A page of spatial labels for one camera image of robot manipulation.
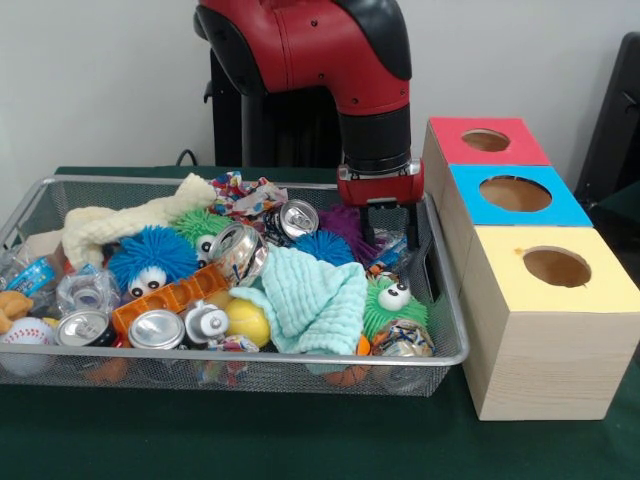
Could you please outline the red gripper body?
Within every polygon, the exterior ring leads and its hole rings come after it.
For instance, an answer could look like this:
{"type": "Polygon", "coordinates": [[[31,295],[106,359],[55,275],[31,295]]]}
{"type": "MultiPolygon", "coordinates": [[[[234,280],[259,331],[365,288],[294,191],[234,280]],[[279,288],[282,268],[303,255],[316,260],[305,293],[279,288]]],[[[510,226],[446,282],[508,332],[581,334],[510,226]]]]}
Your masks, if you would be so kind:
{"type": "Polygon", "coordinates": [[[424,193],[424,161],[414,158],[401,170],[382,175],[359,174],[341,164],[337,188],[342,202],[351,207],[415,204],[424,193]]]}

